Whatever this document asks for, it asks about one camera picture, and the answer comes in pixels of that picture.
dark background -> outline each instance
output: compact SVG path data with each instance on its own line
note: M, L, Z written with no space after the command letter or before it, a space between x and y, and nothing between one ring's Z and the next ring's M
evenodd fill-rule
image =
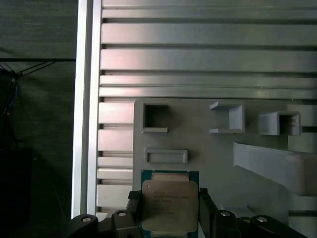
M0 58L75 58L77 10L77 0L1 0ZM0 77L1 106L8 84ZM45 237L70 219L74 85L74 62L19 81L9 122L19 146L33 149L32 196L30 222L14 237ZM0 131L1 148L5 137Z

